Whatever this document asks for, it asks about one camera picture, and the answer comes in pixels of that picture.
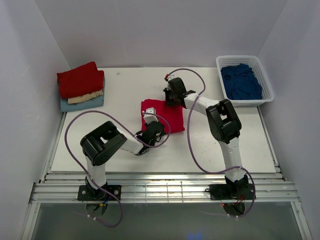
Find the pink t shirt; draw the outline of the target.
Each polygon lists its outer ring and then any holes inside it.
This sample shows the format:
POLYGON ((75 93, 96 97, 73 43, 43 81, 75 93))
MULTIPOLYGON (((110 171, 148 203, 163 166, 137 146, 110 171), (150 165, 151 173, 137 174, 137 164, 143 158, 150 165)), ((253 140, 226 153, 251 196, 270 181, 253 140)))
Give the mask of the pink t shirt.
POLYGON ((157 115, 167 120, 171 134, 181 133, 185 130, 181 106, 167 106, 164 100, 157 99, 146 99, 141 102, 141 111, 146 111, 149 108, 154 108, 157 115))

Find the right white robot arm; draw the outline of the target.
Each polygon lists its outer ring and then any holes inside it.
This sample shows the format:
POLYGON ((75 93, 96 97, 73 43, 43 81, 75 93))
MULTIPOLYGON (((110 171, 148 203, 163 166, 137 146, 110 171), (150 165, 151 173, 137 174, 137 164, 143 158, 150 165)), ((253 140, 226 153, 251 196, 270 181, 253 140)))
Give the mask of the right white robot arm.
POLYGON ((225 184, 210 184, 205 190, 211 200, 237 199, 252 200, 255 198, 254 185, 249 183, 246 172, 242 169, 239 149, 241 121, 228 99, 212 100, 200 96, 194 90, 186 90, 181 78, 167 79, 165 103, 167 106, 181 106, 207 117, 211 135, 218 141, 226 168, 225 184))

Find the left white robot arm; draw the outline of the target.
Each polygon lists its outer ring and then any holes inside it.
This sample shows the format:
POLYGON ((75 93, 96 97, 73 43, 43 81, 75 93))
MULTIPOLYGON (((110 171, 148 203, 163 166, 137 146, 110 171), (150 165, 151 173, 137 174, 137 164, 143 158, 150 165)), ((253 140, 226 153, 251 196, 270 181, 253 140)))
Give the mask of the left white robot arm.
POLYGON ((159 121, 146 124, 146 129, 131 136, 118 129, 111 121, 100 125, 80 141, 82 152, 87 162, 89 177, 85 178, 85 185, 79 188, 79 201, 99 201, 108 198, 103 188, 111 193, 121 191, 120 186, 108 186, 105 171, 106 163, 119 150, 127 151, 135 156, 149 152, 165 135, 165 126, 159 121))

